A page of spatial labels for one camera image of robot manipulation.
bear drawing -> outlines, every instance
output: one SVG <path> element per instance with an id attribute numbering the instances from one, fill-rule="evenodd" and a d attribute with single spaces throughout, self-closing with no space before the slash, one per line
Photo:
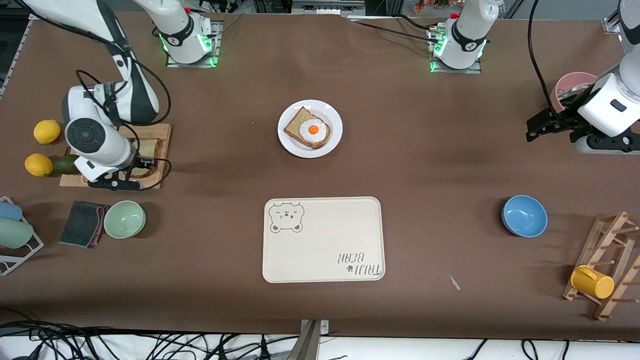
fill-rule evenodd
<path id="1" fill-rule="evenodd" d="M 302 231 L 302 215 L 305 214 L 299 202 L 283 202 L 281 204 L 274 203 L 269 208 L 269 216 L 271 217 L 272 233 L 279 233 L 282 229 L 290 229 L 294 233 Z"/>

yellow cup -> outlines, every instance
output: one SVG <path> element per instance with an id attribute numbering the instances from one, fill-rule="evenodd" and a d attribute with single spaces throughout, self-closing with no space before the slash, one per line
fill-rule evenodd
<path id="1" fill-rule="evenodd" d="M 597 272 L 587 265 L 578 266 L 571 274 L 571 286 L 598 299 L 609 297 L 614 285 L 611 276 Z"/>

brown tabletop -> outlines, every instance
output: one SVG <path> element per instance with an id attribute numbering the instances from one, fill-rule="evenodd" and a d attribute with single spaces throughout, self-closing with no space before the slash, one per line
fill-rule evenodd
<path id="1" fill-rule="evenodd" d="M 561 298 L 594 216 L 640 210 L 638 160 L 578 154 L 568 133 L 525 141 L 526 120 L 545 106 L 525 21 L 496 22 L 483 73 L 461 76 L 430 73 L 420 40 L 332 15 L 246 15 L 225 32 L 217 69 L 167 69 L 149 17 L 117 15 L 171 91 L 174 171 L 161 190 L 131 193 L 60 188 L 24 170 L 31 153 L 63 154 L 64 142 L 38 145 L 31 132 L 62 121 L 75 69 L 119 79 L 102 45 L 35 22 L 0 101 L 0 195 L 23 207 L 46 246 L 0 278 L 2 306 L 127 329 L 292 333 L 300 319 L 325 318 L 341 335 L 640 338 L 637 305 L 603 323 L 589 301 Z M 536 22 L 534 45 L 550 85 L 622 56 L 598 22 Z M 344 121 L 338 147 L 315 160 L 289 154 L 276 135 L 280 114 L 302 99 L 328 102 Z M 516 238 L 499 220 L 504 199 L 521 193 L 548 211 L 538 238 Z M 381 202 L 384 278 L 266 282 L 265 203 L 347 196 Z M 137 238 L 103 235 L 93 250 L 57 243 L 73 200 L 125 199 L 148 214 Z"/>

mug handle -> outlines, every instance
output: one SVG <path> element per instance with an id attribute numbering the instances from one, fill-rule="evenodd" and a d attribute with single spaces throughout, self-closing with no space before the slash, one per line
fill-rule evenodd
<path id="1" fill-rule="evenodd" d="M 598 276 L 588 267 L 584 267 L 584 268 L 578 268 L 576 269 L 579 272 L 583 273 L 584 275 L 587 275 L 588 277 L 590 277 L 592 280 L 595 280 L 598 278 Z"/>

avocado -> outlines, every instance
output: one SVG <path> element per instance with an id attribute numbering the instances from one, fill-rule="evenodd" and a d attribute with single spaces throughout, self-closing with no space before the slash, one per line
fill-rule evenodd
<path id="1" fill-rule="evenodd" d="M 53 163 L 53 169 L 58 174 L 76 175 L 79 173 L 79 171 L 74 165 L 74 161 L 79 157 L 80 156 L 76 154 L 64 155 Z"/>

